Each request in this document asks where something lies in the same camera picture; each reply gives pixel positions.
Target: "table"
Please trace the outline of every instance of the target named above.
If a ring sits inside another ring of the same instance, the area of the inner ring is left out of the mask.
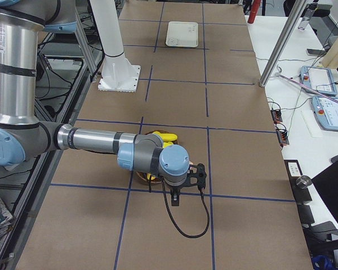
[[[249,25],[249,32],[256,53],[258,66],[261,72],[274,48],[280,32],[286,22],[285,17],[256,17],[255,23]],[[322,45],[310,27],[305,31],[294,30],[286,48],[284,49],[281,60],[298,59],[309,61],[281,61],[278,64],[283,69],[283,75],[295,77],[299,75],[299,70],[303,65],[312,65],[313,56],[308,56],[305,52],[307,48],[322,50]],[[333,77],[338,81],[338,72],[333,70]],[[295,107],[300,88],[290,84],[283,79],[272,79],[265,87],[267,97],[279,103],[282,108]],[[312,95],[302,92],[298,101],[301,105]],[[301,111],[311,110],[311,103],[308,101],[303,107],[295,110],[292,120],[292,127],[289,132],[289,146],[282,150],[284,159],[297,159],[304,174],[315,177],[331,165],[330,158],[338,155],[338,132],[322,131],[323,137],[313,138],[303,120]],[[282,113],[283,123],[287,128],[290,126],[292,110]],[[314,186],[309,187],[313,201],[309,203],[312,210],[315,224],[332,221],[338,228],[337,222],[324,205]]]
[[[199,46],[166,47],[169,21],[197,22]],[[76,126],[176,133],[207,168],[210,229],[184,238],[159,186],[115,156],[67,150],[17,269],[311,269],[242,7],[128,1],[120,26],[137,91],[93,84]],[[206,225],[197,188],[172,211],[187,233]]]

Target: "woven basket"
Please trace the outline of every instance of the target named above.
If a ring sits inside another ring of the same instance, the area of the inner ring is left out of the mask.
[[[170,133],[170,132],[168,132],[166,130],[160,130],[160,129],[157,129],[155,131],[158,131],[160,133]],[[152,134],[155,131],[154,130],[150,131],[150,132],[146,133],[145,135]],[[177,145],[178,144],[178,140],[173,141],[173,144]],[[139,178],[141,180],[143,180],[145,183],[149,184],[149,180],[146,178],[146,173],[142,173],[142,172],[135,172],[135,173],[136,173],[137,176],[139,176]],[[158,178],[152,179],[151,182],[152,182],[152,185],[161,183],[161,181]]]

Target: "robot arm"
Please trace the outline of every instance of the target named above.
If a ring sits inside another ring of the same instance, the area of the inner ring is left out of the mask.
[[[72,33],[75,11],[75,0],[0,0],[0,165],[18,164],[52,150],[83,149],[117,154],[119,166],[163,177],[171,189],[172,205],[179,205],[183,187],[198,186],[202,191],[204,165],[190,166],[183,147],[163,148],[155,134],[73,128],[35,117],[38,32]]]

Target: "white plate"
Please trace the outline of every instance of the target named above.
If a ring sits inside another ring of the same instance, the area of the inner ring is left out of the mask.
[[[170,21],[165,44],[169,47],[198,47],[198,24]]]

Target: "black clamp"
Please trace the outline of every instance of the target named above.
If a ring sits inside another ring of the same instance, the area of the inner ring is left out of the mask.
[[[191,181],[192,178],[196,178],[197,181],[196,182]],[[180,186],[170,187],[171,205],[179,206],[180,190],[183,187],[197,186],[200,193],[204,193],[204,189],[206,186],[206,178],[207,178],[207,173],[205,172],[205,166],[203,164],[199,163],[198,165],[190,165],[189,173],[186,175],[185,182],[181,184]]]

